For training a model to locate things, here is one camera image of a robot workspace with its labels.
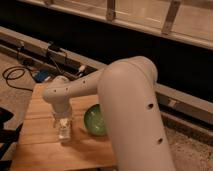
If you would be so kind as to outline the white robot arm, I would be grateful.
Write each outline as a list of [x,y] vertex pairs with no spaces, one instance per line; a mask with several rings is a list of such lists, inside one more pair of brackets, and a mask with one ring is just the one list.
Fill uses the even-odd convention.
[[119,171],[176,171],[155,94],[157,76],[150,59],[130,57],[75,81],[58,76],[43,99],[62,119],[71,114],[72,98],[96,94]]

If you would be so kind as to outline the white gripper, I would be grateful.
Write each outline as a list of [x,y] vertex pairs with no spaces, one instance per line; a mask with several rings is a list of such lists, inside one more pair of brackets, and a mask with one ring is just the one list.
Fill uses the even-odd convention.
[[52,110],[55,119],[69,118],[72,114],[72,107],[69,103],[53,104]]

